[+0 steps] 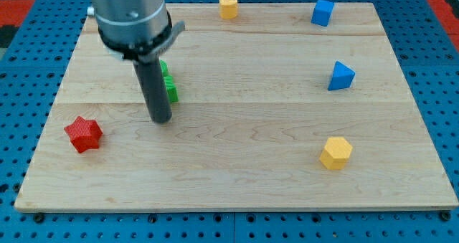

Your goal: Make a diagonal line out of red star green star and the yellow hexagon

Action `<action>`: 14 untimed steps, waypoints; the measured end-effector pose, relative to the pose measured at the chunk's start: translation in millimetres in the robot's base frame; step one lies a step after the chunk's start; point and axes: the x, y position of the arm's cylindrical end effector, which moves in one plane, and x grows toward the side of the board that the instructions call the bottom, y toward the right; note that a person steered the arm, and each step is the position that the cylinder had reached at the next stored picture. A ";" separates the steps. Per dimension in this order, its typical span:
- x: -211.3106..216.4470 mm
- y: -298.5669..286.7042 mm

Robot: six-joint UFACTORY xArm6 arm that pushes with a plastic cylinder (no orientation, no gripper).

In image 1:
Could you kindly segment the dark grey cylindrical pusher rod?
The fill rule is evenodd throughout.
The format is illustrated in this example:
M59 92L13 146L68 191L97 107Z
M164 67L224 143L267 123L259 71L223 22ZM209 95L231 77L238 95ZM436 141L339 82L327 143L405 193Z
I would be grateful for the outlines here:
M172 111L159 59L134 62L133 66L151 120L159 124L170 121Z

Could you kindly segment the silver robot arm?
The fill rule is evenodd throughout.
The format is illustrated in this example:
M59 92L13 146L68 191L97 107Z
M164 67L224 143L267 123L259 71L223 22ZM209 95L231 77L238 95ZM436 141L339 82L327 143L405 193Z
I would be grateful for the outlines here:
M159 57L185 22L172 23L165 0L91 0L104 45L133 63L151 120L167 123L172 116Z

